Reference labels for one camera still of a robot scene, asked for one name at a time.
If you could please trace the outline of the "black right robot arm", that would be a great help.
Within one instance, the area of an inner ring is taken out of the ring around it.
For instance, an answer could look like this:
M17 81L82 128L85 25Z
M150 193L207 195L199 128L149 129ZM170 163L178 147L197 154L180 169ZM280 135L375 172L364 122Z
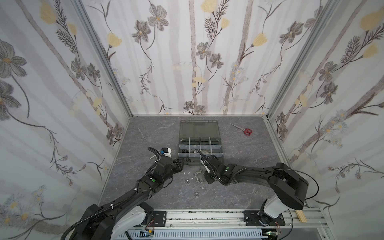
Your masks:
M310 175L291 169L284 163L266 168L244 167L237 164L225 165L216 156L201 156L205 167L204 177L208 184L219 182L223 186L249 183L271 188L275 196L263 201L260 210L244 213L247 226L277 226L283 219L282 213L293 209L304 209L305 201L314 198L320 190L317 181Z

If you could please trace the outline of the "silver wing nut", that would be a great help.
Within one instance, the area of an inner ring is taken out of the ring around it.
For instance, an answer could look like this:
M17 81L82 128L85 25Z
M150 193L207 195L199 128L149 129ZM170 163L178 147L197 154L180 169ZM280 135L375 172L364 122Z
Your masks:
M196 171L196 172L193 174L193 176L194 176L195 178L197 178L198 175L201 174L201 173L202 173L202 170L198 170L198 171Z

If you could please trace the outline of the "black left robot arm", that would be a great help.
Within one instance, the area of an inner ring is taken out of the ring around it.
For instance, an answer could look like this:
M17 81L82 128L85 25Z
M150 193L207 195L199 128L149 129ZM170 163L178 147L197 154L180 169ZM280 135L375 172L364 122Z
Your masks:
M71 240L111 240L113 228L125 215L161 191L166 181L172 180L175 174L183 171L184 158L173 159L151 147L148 150L157 159L143 177L135 182L134 187L100 207L95 204L89 206L81 219L64 231L62 240L67 236Z

